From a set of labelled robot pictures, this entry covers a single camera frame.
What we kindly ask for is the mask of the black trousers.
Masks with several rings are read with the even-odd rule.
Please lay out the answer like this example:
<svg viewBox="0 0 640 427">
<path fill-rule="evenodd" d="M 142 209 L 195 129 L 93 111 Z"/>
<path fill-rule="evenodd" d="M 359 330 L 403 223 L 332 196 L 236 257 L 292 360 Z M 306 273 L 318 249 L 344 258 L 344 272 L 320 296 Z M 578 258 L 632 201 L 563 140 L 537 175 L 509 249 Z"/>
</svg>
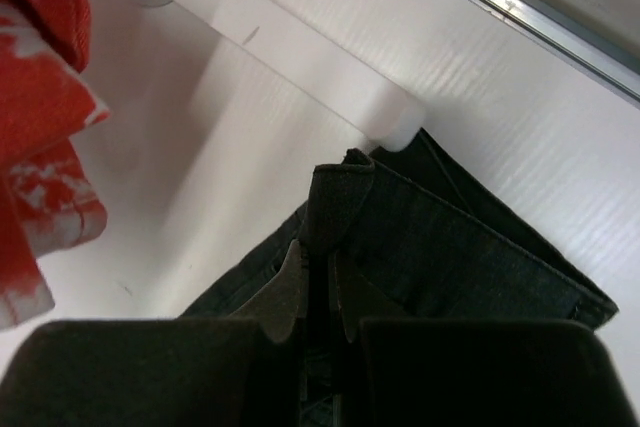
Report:
<svg viewBox="0 0 640 427">
<path fill-rule="evenodd" d="M 342 251 L 364 278 L 421 318 L 568 319 L 596 329 L 617 305 L 426 132 L 399 152 L 349 150 L 317 166 L 307 201 L 186 310 L 239 309 L 280 270 L 290 244 L 311 270 L 305 426 L 335 421 L 326 267 Z"/>
</svg>

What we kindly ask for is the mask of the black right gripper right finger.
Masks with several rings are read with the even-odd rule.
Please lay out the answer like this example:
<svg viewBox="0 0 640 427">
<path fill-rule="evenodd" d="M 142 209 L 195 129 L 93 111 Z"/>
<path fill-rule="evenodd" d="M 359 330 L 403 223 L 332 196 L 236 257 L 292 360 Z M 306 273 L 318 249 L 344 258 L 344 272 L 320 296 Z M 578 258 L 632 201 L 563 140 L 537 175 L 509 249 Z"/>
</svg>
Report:
<svg viewBox="0 0 640 427">
<path fill-rule="evenodd" d="M 330 262 L 332 306 L 337 309 L 341 329 L 349 344 L 358 337 L 360 321 L 369 317 L 399 317 L 400 306 L 369 282 L 356 262 L 336 252 Z"/>
</svg>

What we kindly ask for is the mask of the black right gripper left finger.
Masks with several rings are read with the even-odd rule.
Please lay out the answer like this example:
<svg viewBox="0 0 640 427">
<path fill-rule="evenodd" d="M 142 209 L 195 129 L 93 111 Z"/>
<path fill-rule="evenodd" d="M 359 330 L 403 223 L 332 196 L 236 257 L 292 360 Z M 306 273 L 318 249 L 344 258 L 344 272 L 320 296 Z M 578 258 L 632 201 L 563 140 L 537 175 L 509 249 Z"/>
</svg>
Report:
<svg viewBox="0 0 640 427">
<path fill-rule="evenodd" d="M 298 240 L 291 242 L 279 272 L 234 312 L 234 318 L 257 322 L 274 344 L 294 337 L 306 319 L 306 253 Z"/>
</svg>

